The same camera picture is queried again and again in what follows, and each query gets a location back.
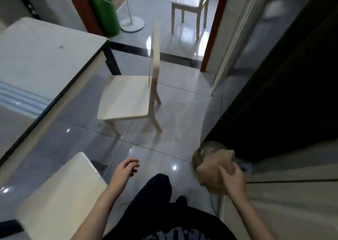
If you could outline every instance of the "chair leg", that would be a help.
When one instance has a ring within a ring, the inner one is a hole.
[[[206,28],[206,16],[208,14],[208,5],[209,5],[209,0],[207,0],[205,2],[205,6],[204,6],[204,22],[203,22],[203,28]]]
[[[155,116],[153,114],[149,115],[149,119],[150,119],[151,123],[153,124],[153,126],[156,128],[156,131],[158,133],[162,133],[162,129],[161,129],[160,125],[158,124]]]
[[[175,7],[171,5],[171,34],[174,34],[174,27],[175,27]]]
[[[196,21],[196,41],[199,40],[199,22],[201,21],[201,12],[197,13],[197,21]]]
[[[121,134],[119,133],[119,131],[116,129],[114,121],[112,120],[104,120],[105,123],[107,123],[108,125],[110,125],[110,127],[112,128],[112,130],[116,133],[116,135],[120,136]]]
[[[161,100],[159,99],[157,91],[156,91],[156,94],[155,94],[155,99],[157,101],[157,104],[161,105]]]

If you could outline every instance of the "white round base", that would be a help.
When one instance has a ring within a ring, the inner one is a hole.
[[[130,18],[121,20],[121,29],[126,32],[136,32],[144,27],[144,20],[139,17],[132,16],[133,24],[130,24]]]

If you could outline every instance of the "tiled floor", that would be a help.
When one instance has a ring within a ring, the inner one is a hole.
[[[117,51],[113,54],[123,75],[148,74],[149,58]],[[169,176],[172,201],[185,195],[188,205],[215,214],[210,194],[198,184],[191,167],[193,152],[221,113],[221,103],[210,96],[213,75],[161,62],[158,93],[162,104],[156,105],[155,116],[163,133],[158,134],[148,119],[125,120],[116,122],[122,133],[117,138],[96,118],[109,74],[105,65],[99,69],[20,165],[7,183],[9,191],[0,194],[0,221],[14,218],[15,208],[80,151],[91,160],[107,165],[102,172],[107,182],[120,161],[126,157],[140,159],[137,175],[129,180],[113,207],[109,219],[112,225],[137,192],[158,173]]]
[[[181,23],[181,11],[175,10],[175,30],[171,34],[171,3],[170,0],[131,0],[130,8],[133,16],[145,21],[142,30],[135,33],[121,31],[111,40],[140,48],[150,49],[151,33],[154,19],[160,24],[160,49],[163,53],[178,55],[189,59],[202,60],[205,47],[216,13],[218,0],[210,0],[206,28],[203,28],[204,9],[200,22],[200,40],[196,42],[196,13],[185,12],[184,23]],[[117,12],[119,20],[128,17],[127,6]]]

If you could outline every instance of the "brown cloth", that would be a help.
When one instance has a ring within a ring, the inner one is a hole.
[[[234,150],[221,149],[206,156],[203,163],[196,169],[197,180],[201,186],[205,186],[211,194],[226,195],[222,176],[218,166],[223,166],[229,174],[234,173]]]

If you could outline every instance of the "person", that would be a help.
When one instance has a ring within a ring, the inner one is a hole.
[[[128,158],[120,163],[108,187],[72,240],[102,239],[109,213],[128,180],[139,167],[139,160]],[[244,173],[234,162],[234,174],[219,167],[227,193],[252,240],[273,240],[264,222],[245,194]],[[168,176],[157,174],[139,191],[117,225],[104,237],[110,239],[236,239],[217,217],[189,207],[184,196],[170,203]]]

